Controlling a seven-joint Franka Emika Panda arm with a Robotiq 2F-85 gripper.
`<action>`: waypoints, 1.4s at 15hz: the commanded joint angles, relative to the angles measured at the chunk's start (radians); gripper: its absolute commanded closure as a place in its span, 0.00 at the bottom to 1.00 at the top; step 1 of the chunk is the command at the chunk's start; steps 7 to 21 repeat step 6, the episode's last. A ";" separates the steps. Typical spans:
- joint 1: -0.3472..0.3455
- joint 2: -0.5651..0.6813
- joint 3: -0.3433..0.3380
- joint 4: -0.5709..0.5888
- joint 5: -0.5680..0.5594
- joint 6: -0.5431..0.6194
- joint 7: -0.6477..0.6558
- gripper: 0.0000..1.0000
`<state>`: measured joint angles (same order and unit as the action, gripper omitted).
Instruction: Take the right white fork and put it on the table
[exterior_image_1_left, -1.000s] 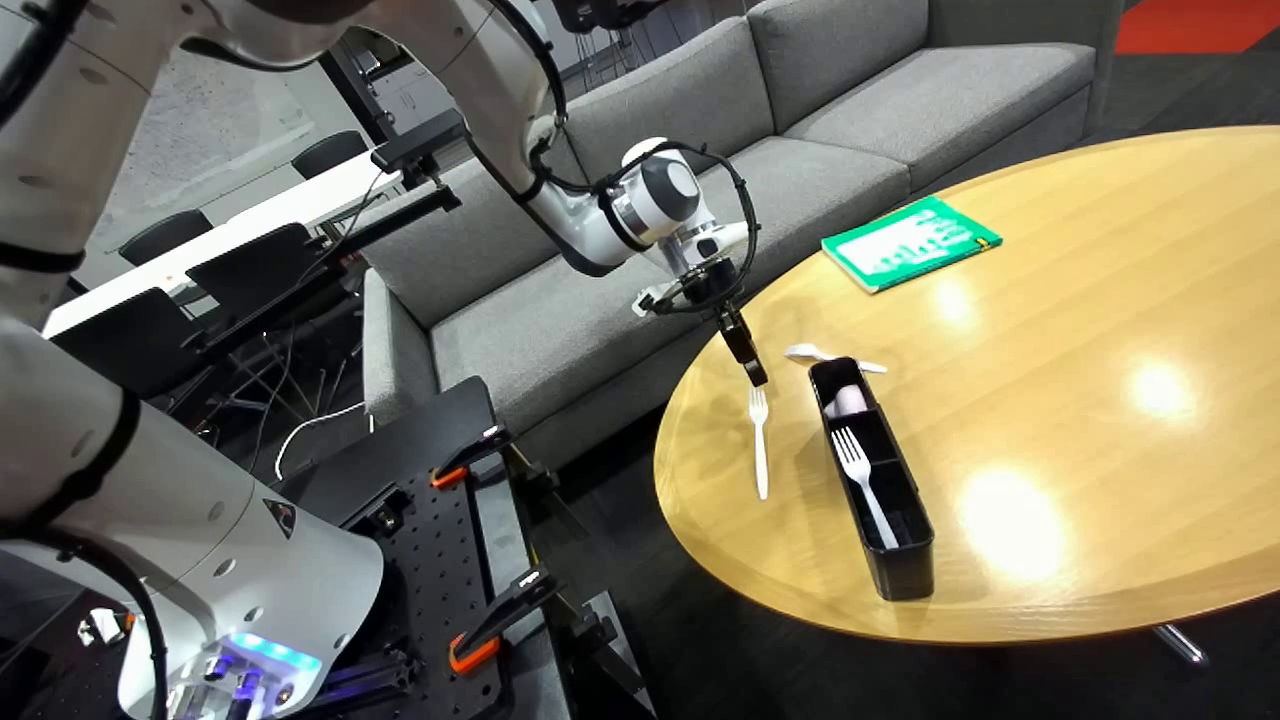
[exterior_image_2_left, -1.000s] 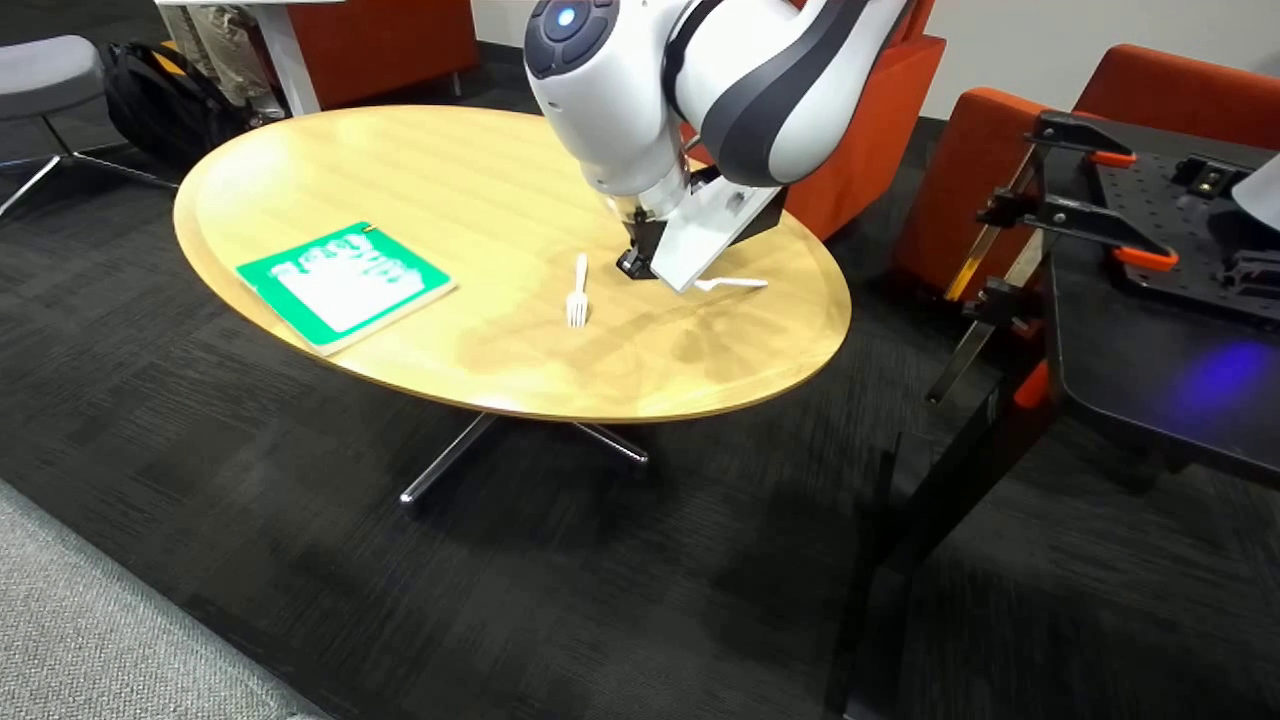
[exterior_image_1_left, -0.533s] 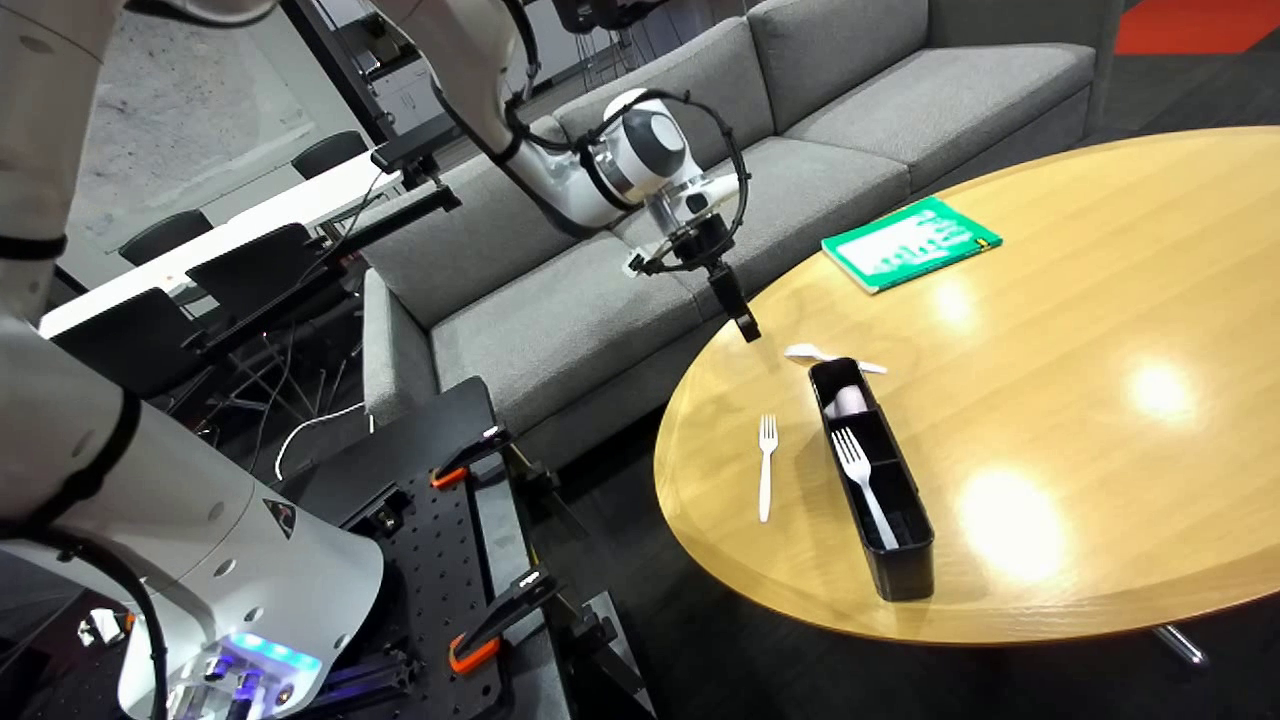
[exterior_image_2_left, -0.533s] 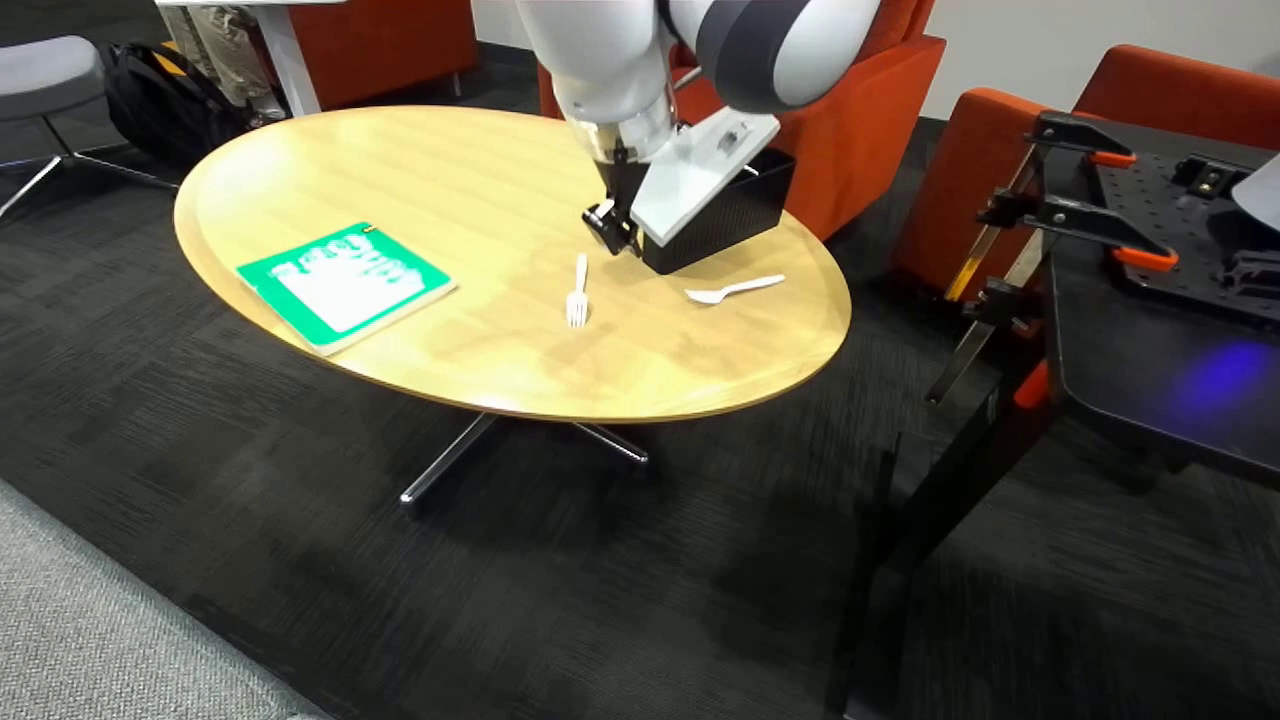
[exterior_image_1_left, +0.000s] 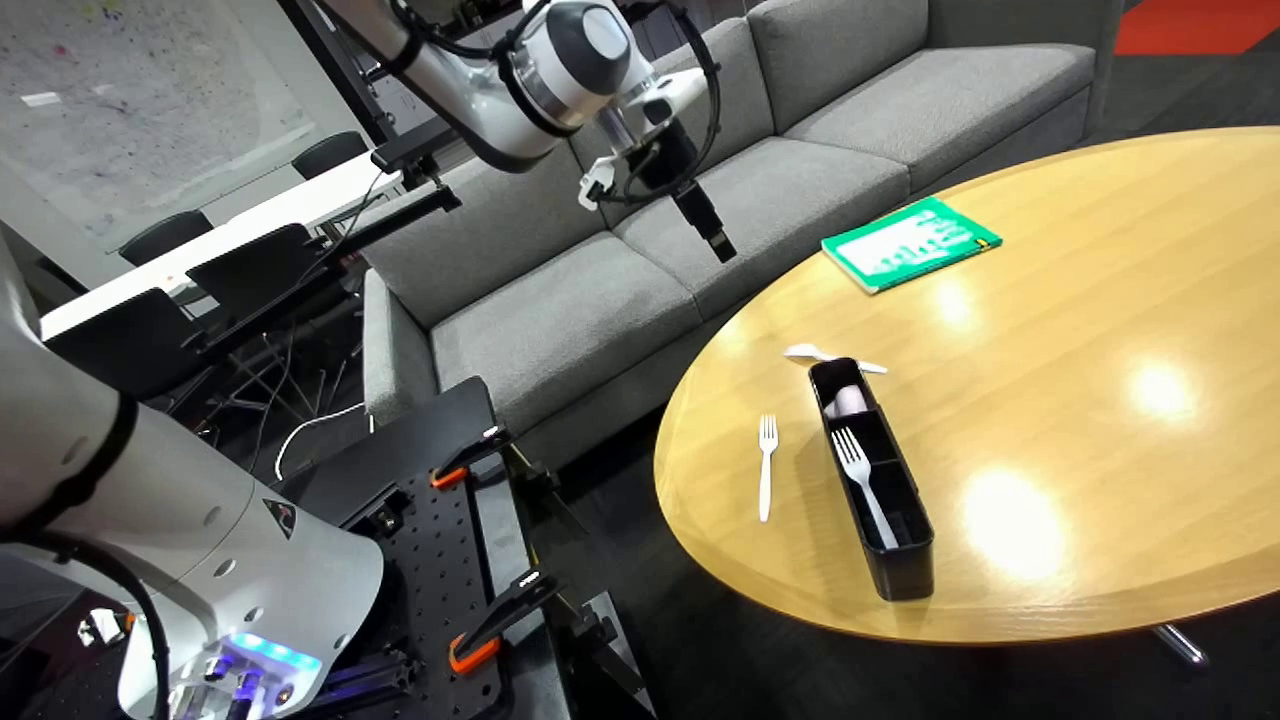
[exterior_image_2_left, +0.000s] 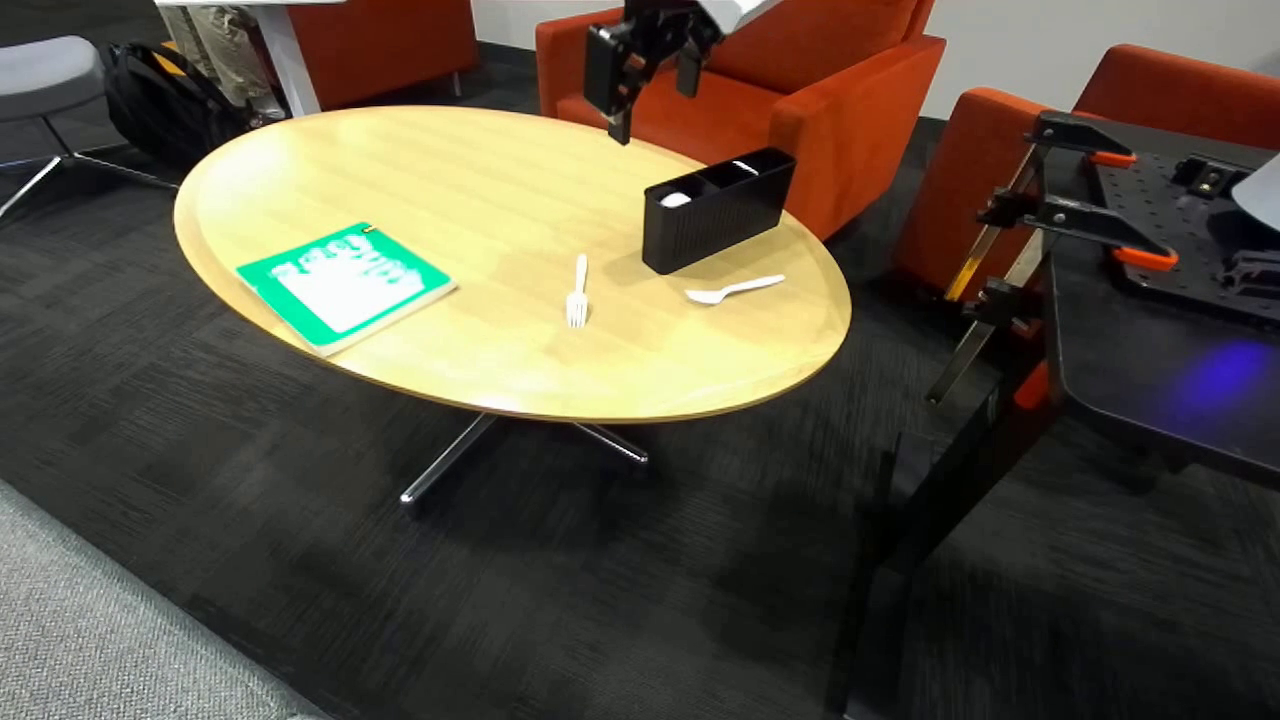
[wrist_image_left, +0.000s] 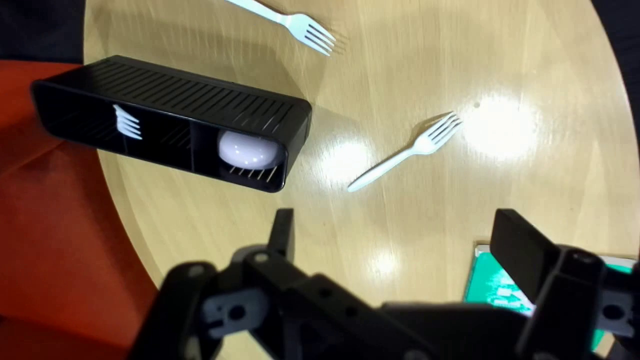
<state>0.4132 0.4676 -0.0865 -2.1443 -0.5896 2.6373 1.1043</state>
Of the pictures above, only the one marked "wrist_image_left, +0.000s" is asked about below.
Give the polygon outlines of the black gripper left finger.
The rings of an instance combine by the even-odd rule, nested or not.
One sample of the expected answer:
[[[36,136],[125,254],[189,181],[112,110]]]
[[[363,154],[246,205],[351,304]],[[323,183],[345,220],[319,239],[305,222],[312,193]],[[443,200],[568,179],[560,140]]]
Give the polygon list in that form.
[[[233,251],[223,270],[173,266],[127,360],[213,360],[246,332],[274,360],[427,360],[427,343],[325,275],[292,263],[294,211],[281,208],[269,237]]]

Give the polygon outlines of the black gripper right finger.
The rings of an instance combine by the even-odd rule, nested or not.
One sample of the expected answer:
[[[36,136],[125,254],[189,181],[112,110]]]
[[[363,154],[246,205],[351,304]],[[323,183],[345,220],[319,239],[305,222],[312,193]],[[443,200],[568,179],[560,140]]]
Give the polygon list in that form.
[[[495,210],[489,251],[533,304],[520,360],[640,360],[638,267],[554,243],[512,208]]]

